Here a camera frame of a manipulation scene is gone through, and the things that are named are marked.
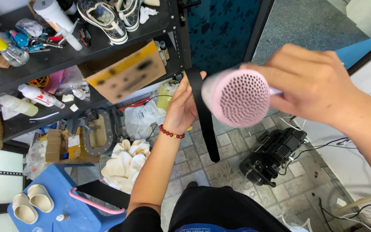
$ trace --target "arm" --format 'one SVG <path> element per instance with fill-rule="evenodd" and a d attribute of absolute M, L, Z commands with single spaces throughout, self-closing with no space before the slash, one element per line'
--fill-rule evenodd
<path fill-rule="evenodd" d="M 347 135 L 371 167 L 371 96 L 360 91 L 335 52 L 310 51 L 287 44 L 265 66 L 250 64 L 270 86 L 284 92 L 271 96 L 271 106 L 317 121 Z"/>
<path fill-rule="evenodd" d="M 163 127 L 174 134 L 183 134 L 197 116 L 187 76 L 181 80 L 168 105 Z M 178 138 L 159 133 L 152 152 L 142 167 L 131 192 L 127 216 L 136 208 L 148 206 L 161 214 L 161 203 L 167 191 L 174 160 L 180 146 Z"/>

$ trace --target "black shirt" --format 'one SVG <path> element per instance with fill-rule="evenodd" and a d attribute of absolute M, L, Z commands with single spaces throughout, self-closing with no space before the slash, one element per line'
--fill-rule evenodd
<path fill-rule="evenodd" d="M 133 210 L 122 223 L 123 232 L 162 231 L 157 211 L 150 207 Z M 290 232 L 250 197 L 231 187 L 190 187 L 174 207 L 169 232 Z"/>

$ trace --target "black motor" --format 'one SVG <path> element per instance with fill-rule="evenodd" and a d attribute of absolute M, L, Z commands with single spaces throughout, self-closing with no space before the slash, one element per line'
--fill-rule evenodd
<path fill-rule="evenodd" d="M 265 131 L 257 141 L 261 145 L 240 163 L 241 172 L 257 185 L 276 187 L 275 179 L 280 166 L 287 166 L 293 160 L 294 152 L 304 143 L 307 133 L 303 130 L 286 128 L 285 130 Z"/>

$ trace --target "black leather belt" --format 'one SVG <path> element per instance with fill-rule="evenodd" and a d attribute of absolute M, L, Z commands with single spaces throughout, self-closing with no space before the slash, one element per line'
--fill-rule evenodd
<path fill-rule="evenodd" d="M 193 89 L 193 97 L 197 107 L 198 118 L 200 119 L 201 132 L 210 155 L 210 159 L 217 163 L 220 160 L 219 149 L 217 148 L 216 135 L 213 129 L 213 119 L 211 112 L 201 97 L 201 86 L 203 80 L 201 79 L 200 71 L 193 66 L 185 70 L 188 77 L 188 82 Z"/>

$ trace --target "pink hair dryer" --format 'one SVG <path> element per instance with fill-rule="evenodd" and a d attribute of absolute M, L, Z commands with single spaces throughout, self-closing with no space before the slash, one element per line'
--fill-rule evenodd
<path fill-rule="evenodd" d="M 270 106 L 270 96 L 281 94 L 252 69 L 227 69 L 203 81 L 201 96 L 207 108 L 222 123 L 247 128 L 261 122 Z"/>

